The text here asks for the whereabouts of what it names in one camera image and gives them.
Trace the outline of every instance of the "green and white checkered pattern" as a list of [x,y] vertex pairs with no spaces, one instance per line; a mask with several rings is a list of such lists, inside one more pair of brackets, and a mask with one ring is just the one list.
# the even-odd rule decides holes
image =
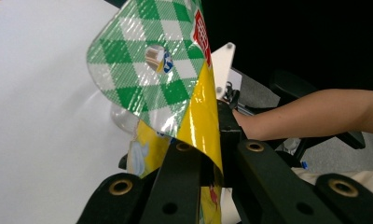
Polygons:
[[[180,128],[205,60],[192,38],[198,9],[199,0],[129,0],[88,50],[88,67],[102,93],[170,136]],[[152,45],[171,53],[169,74],[145,62]]]

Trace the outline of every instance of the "forearm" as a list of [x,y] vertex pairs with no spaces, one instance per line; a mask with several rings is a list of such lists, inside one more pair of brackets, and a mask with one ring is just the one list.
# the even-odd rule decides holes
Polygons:
[[373,91],[317,91],[265,113],[234,115],[247,137],[256,140],[373,133]]

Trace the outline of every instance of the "snack bag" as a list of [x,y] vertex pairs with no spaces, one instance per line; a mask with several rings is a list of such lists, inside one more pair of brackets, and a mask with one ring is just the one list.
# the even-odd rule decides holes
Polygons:
[[[94,82],[139,117],[128,172],[160,167],[173,138],[222,173],[211,51],[199,0],[129,0],[88,50]],[[201,188],[200,223],[220,223],[217,178]]]

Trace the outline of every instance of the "office chair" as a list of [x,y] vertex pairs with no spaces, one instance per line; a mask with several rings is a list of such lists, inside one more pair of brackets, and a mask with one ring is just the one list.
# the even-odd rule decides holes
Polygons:
[[[271,74],[269,89],[280,97],[280,101],[277,106],[288,104],[302,96],[318,91],[317,88],[306,80],[284,70],[275,70]],[[262,108],[245,105],[244,109],[248,110],[252,114],[258,114],[271,110],[275,107]],[[346,132],[325,137],[301,138],[297,150],[294,153],[294,157],[300,161],[308,148],[314,147],[333,137],[337,137],[339,140],[343,141],[354,149],[362,149],[366,147],[365,139],[361,132]],[[285,140],[286,139],[272,140],[268,141],[268,144],[272,148],[277,148]]]

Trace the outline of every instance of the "red logo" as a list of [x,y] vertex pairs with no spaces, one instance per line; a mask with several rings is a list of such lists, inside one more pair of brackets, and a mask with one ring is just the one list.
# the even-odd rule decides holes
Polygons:
[[212,62],[209,39],[206,31],[206,24],[204,23],[200,10],[195,14],[195,33],[193,34],[193,39],[198,42],[200,48],[203,50],[204,56],[206,57],[208,66],[211,67]]

